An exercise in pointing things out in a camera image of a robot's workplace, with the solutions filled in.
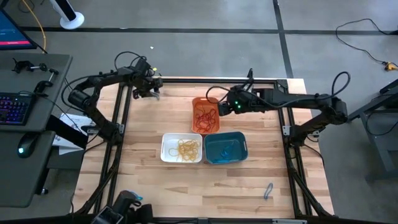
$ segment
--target computer mouse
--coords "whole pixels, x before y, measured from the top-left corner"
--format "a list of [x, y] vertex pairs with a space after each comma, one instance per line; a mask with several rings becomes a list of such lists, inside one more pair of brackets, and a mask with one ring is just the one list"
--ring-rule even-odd
[[28, 158], [35, 150], [40, 133], [26, 133], [19, 141], [17, 154], [20, 158]]

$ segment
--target gray floor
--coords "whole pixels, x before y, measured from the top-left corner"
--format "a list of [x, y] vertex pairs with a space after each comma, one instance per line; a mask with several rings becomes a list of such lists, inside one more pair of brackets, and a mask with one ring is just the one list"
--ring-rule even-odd
[[[35, 12], [44, 26], [58, 27], [59, 17], [49, 2], [36, 3]], [[84, 13], [84, 27], [180, 28], [180, 29], [277, 29], [272, 0], [70, 0]], [[6, 8], [21, 26], [37, 26], [30, 14]], [[395, 0], [280, 0], [285, 30], [334, 30], [345, 22], [372, 18], [383, 30], [396, 30]], [[344, 30], [374, 30], [364, 22]], [[28, 32], [42, 43], [40, 32]], [[133, 50], [149, 58], [163, 75], [242, 77], [252, 67], [255, 77], [286, 77], [278, 34], [187, 34], [47, 32], [50, 53], [74, 56], [70, 80], [113, 68], [114, 56]], [[368, 49], [376, 58], [398, 62], [398, 37], [344, 35], [351, 44]], [[329, 93], [341, 71], [349, 71], [351, 84], [339, 97], [349, 112], [368, 102], [377, 91], [397, 78], [385, 72], [366, 54], [355, 51], [333, 35], [286, 35], [294, 78], [304, 78], [309, 93]], [[125, 65], [130, 58], [118, 62]], [[358, 121], [330, 126], [321, 134], [321, 152], [336, 215], [343, 218], [398, 222], [398, 182], [369, 184], [366, 174], [377, 172], [379, 161]], [[54, 171], [47, 181], [50, 193], [35, 197], [29, 208], [0, 209], [0, 219], [63, 215], [70, 209], [77, 172]]]

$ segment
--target yellow cable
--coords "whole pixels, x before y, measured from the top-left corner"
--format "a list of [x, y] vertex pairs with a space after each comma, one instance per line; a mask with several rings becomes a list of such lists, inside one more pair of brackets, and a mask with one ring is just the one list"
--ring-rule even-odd
[[29, 7], [29, 5], [25, 2], [25, 0], [22, 0], [22, 2], [24, 2], [25, 6], [29, 9], [30, 13], [32, 14], [32, 16], [35, 18], [37, 24], [39, 25], [40, 29], [42, 30], [42, 34], [43, 34], [43, 49], [45, 50], [45, 47], [47, 45], [47, 41], [45, 39], [45, 34], [44, 34], [44, 30], [43, 27], [39, 21], [39, 19], [36, 17], [35, 13], [32, 11], [32, 9]]

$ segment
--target white bowl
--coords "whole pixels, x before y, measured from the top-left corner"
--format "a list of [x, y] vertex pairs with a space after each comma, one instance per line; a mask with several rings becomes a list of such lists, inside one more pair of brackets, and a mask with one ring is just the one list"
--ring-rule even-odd
[[[185, 161], [181, 156], [172, 156], [169, 154], [169, 149], [178, 148], [178, 140], [196, 140], [199, 141], [198, 157], [194, 161]], [[160, 158], [164, 162], [182, 162], [182, 163], [198, 163], [202, 158], [203, 140], [200, 134], [187, 134], [187, 133], [167, 133], [162, 138], [162, 151]]]

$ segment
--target orange plastic container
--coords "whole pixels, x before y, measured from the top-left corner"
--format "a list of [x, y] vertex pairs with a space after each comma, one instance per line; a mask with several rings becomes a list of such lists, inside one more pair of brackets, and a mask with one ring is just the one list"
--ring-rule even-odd
[[220, 130], [220, 116], [218, 105], [210, 103], [205, 97], [196, 97], [192, 100], [193, 118], [192, 131], [198, 134], [213, 134]]

